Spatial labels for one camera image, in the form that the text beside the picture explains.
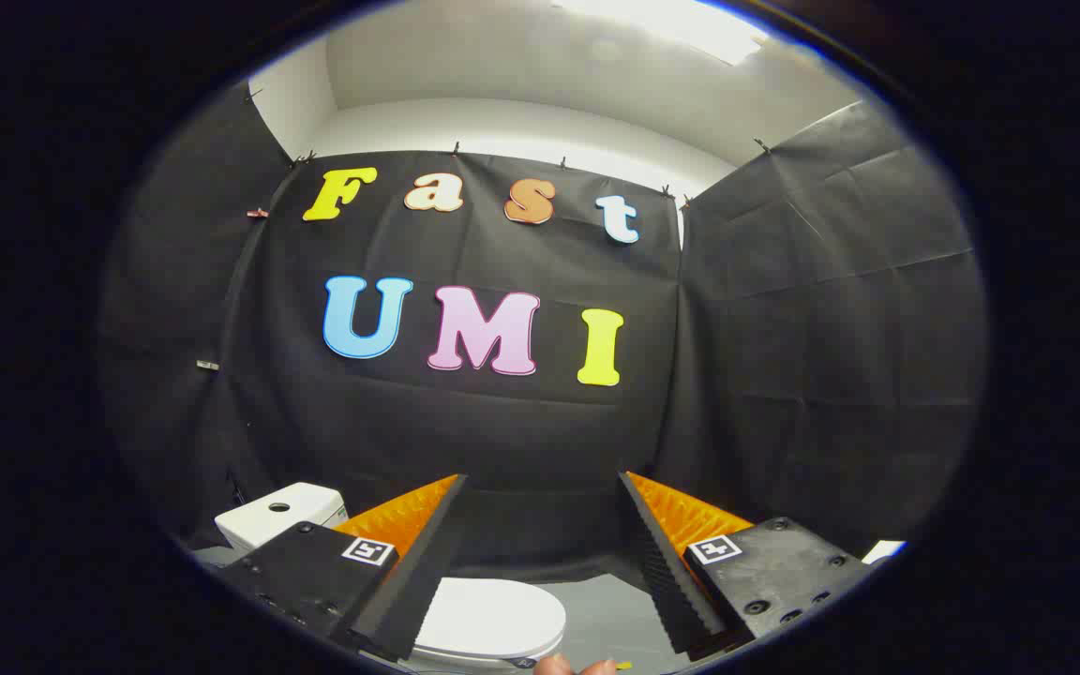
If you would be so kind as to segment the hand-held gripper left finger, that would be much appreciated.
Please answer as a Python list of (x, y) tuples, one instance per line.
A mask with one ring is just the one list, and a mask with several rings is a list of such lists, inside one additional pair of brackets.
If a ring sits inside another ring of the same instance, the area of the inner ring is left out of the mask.
[(406, 658), (461, 543), (467, 480), (434, 480), (335, 527), (295, 522), (218, 579), (346, 651)]

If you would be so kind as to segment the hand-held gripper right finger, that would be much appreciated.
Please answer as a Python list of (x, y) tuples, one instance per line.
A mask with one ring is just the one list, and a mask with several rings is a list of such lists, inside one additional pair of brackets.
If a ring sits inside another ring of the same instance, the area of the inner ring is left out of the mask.
[(675, 653), (762, 640), (875, 571), (792, 518), (750, 522), (635, 472), (618, 478), (622, 525)]

